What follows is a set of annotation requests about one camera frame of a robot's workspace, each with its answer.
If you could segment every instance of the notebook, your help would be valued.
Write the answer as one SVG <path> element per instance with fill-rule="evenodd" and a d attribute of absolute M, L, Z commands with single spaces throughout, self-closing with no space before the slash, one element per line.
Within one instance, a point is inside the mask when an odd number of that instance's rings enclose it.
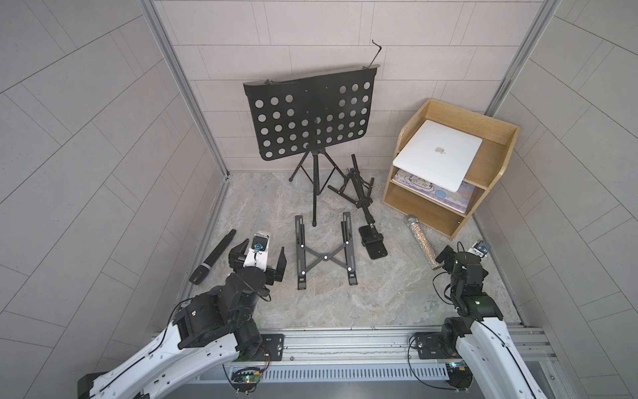
<path fill-rule="evenodd" d="M 436 184 L 425 181 L 420 177 L 409 174 L 402 169 L 399 169 L 394 174 L 392 180 L 411 191 L 424 195 L 427 198 L 437 201 L 439 204 L 443 204 L 461 213 L 467 212 L 475 188 L 472 184 L 463 181 L 458 191 L 451 192 Z"/>
<path fill-rule="evenodd" d="M 451 192 L 458 191 L 483 139 L 427 120 L 392 164 Z"/>

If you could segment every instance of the black microphone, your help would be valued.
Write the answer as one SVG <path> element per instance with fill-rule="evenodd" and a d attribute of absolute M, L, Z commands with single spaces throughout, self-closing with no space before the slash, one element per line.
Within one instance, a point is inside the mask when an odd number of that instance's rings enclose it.
<path fill-rule="evenodd" d="M 202 262 L 201 265 L 197 266 L 194 270 L 193 274 L 188 278 L 188 281 L 195 285 L 199 285 L 208 273 L 211 271 L 212 265 L 215 261 L 221 256 L 221 254 L 226 250 L 226 247 L 230 244 L 235 236 L 237 231 L 232 229 L 224 238 L 221 239 L 219 244 L 213 249 L 210 255 Z"/>

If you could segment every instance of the tiled wall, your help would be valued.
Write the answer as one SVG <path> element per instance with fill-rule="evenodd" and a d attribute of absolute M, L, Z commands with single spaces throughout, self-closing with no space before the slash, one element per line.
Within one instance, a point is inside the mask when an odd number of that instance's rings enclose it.
<path fill-rule="evenodd" d="M 221 173 L 135 0 L 0 37 L 0 396 L 68 399 L 166 323 Z"/>
<path fill-rule="evenodd" d="M 396 137 L 437 98 L 482 112 L 540 3 L 156 1 L 230 170 L 290 170 L 258 153 L 242 83 L 368 65 L 383 46 L 366 136 L 328 148 L 342 167 L 389 167 Z M 330 164 L 320 157 L 321 167 Z"/>
<path fill-rule="evenodd" d="M 638 2 L 563 0 L 496 117 L 522 126 L 477 217 L 584 398 L 638 398 Z"/>

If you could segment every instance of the perforated metal plate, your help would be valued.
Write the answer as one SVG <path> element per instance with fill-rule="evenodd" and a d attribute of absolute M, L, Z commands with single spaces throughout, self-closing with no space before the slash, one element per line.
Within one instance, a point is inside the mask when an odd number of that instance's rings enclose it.
<path fill-rule="evenodd" d="M 421 380 L 449 380 L 445 363 L 415 363 L 412 370 Z M 244 366 L 226 366 L 233 372 Z M 263 374 L 262 382 L 339 382 L 339 381 L 411 381 L 414 375 L 405 364 L 377 365 L 279 365 L 272 363 Z M 228 384 L 221 367 L 203 373 L 199 383 L 219 382 Z"/>
<path fill-rule="evenodd" d="M 261 157 L 270 161 L 363 137 L 378 67 L 244 83 Z"/>

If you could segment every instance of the metal frame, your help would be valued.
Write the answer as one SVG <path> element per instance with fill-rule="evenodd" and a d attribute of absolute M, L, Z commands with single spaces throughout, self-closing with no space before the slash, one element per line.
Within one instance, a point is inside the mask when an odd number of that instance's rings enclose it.
<path fill-rule="evenodd" d="M 557 375 L 556 356 L 541 328 L 511 323 L 508 330 L 526 362 L 544 365 L 548 380 Z M 415 380 L 407 364 L 408 340 L 416 333 L 439 331 L 440 326 L 264 329 L 263 334 L 283 334 L 285 340 L 282 360 L 271 363 L 262 381 Z M 421 360 L 416 350 L 410 357 L 412 368 L 421 379 L 447 380 L 447 372 L 443 370 L 464 365 L 458 358 Z M 233 362 L 230 370 L 261 365 L 263 362 Z M 440 374 L 423 370 L 439 370 Z M 215 367 L 188 384 L 228 384 L 228 381 L 221 367 Z"/>
<path fill-rule="evenodd" d="M 149 27 L 153 35 L 155 36 L 160 50 L 167 61 L 168 67 L 175 77 L 177 85 L 184 95 L 184 100 L 188 106 L 197 126 L 199 127 L 205 142 L 213 155 L 213 159 L 219 169 L 224 174 L 224 181 L 219 189 L 217 199 L 213 205 L 210 213 L 209 222 L 207 224 L 204 237 L 200 241 L 196 254 L 193 257 L 193 263 L 190 267 L 189 273 L 184 277 L 186 282 L 187 277 L 192 272 L 205 256 L 204 250 L 206 249 L 205 243 L 210 240 L 212 232 L 215 228 L 219 213 L 221 211 L 223 201 L 226 197 L 229 185 L 229 173 L 228 169 L 223 161 L 221 153 L 215 144 L 211 131 L 203 117 L 202 111 L 198 106 L 197 99 L 193 94 L 193 90 L 190 88 L 188 80 L 184 74 L 184 71 L 179 63 L 179 60 L 170 44 L 168 35 L 163 28 L 163 25 L 158 17 L 157 11 L 154 7 L 152 0 L 138 0 L 140 7 L 149 23 Z M 494 116 L 507 93 L 509 92 L 512 84 L 517 76 L 520 74 L 527 58 L 529 58 L 536 42 L 547 27 L 554 10 L 558 6 L 560 0 L 545 0 L 539 9 L 537 16 L 535 17 L 532 26 L 526 33 L 526 36 L 521 44 L 521 47 L 517 51 L 512 64 L 508 68 L 505 76 L 500 82 L 498 89 L 496 90 L 493 98 L 491 99 L 485 115 Z M 189 296 L 193 286 L 187 284 L 183 286 L 181 298 L 184 299 Z M 526 361 L 538 362 L 541 365 L 541 369 L 546 379 L 549 381 L 551 389 L 556 393 L 556 397 L 575 398 L 574 391 L 571 386 L 566 384 L 568 381 L 565 372 L 557 362 L 556 356 L 553 354 L 551 345 L 549 344 L 542 329 L 534 327 L 524 327 L 521 325 L 509 325 L 510 331 L 517 342 L 517 348 L 520 354 Z M 424 331 L 440 331 L 440 326 L 412 326 L 412 327 L 369 327 L 369 328 L 352 328 L 352 329 L 284 329 L 284 330 L 264 330 L 263 333 L 283 333 L 286 335 L 286 349 L 285 354 L 288 356 L 284 358 L 281 363 L 272 367 L 289 366 L 294 368 L 300 368 L 307 365 L 352 365 L 353 359 L 356 365 L 388 365 L 388 364 L 403 364 L 407 356 L 406 343 L 407 338 L 416 332 Z M 422 364 L 428 365 L 432 363 L 445 362 L 445 359 L 437 360 L 411 360 L 414 367 L 418 367 Z M 242 363 L 241 365 L 250 365 L 251 363 Z M 219 376 L 223 379 L 209 379 L 206 380 L 204 375 L 195 378 L 190 384 L 201 383 L 224 383 L 225 380 L 222 374 Z"/>
<path fill-rule="evenodd" d="M 492 117 L 496 115 L 496 111 L 498 111 L 498 108 L 503 103 L 507 93 L 510 92 L 514 81 L 523 69 L 525 62 L 527 62 L 527 59 L 530 57 L 532 50 L 536 47 L 536 43 L 538 43 L 538 40 L 543 35 L 543 32 L 549 24 L 549 21 L 552 19 L 554 11 L 556 10 L 556 7 L 558 7 L 560 1 L 561 0 L 545 0 L 543 4 L 541 4 L 534 21 L 525 34 L 523 42 L 512 60 L 512 63 L 505 72 L 505 76 L 498 85 L 492 100 L 490 100 L 489 105 L 484 112 L 485 115 Z"/>
<path fill-rule="evenodd" d="M 204 141 L 206 142 L 206 146 L 211 151 L 212 159 L 215 161 L 219 169 L 224 173 L 225 179 L 228 179 L 228 168 L 226 168 L 226 164 L 224 163 L 224 159 L 221 156 L 219 148 L 212 137 L 211 129 L 208 127 L 206 123 L 206 119 L 202 114 L 202 110 L 197 103 L 197 99 L 193 94 L 193 90 L 188 83 L 188 79 L 186 78 L 186 74 L 184 73 L 184 69 L 182 68 L 179 60 L 177 58 L 177 54 L 175 54 L 175 50 L 168 39 L 168 35 L 164 26 L 161 23 L 160 17 L 155 9 L 155 4 L 153 4 L 152 0 L 138 0 L 140 3 L 140 8 L 142 9 L 142 13 L 146 17 L 146 21 L 149 23 L 149 27 L 151 28 L 151 33 L 155 37 L 155 40 L 158 43 L 159 49 L 161 53 L 164 55 L 164 59 L 168 64 L 168 69 L 171 74 L 175 78 L 177 82 L 177 87 L 179 91 L 182 93 L 184 97 L 184 101 L 186 101 L 186 106 L 188 110 L 191 112 L 193 119 L 195 120 L 195 124 L 199 128 L 200 132 L 202 132 L 202 136 L 204 136 Z"/>

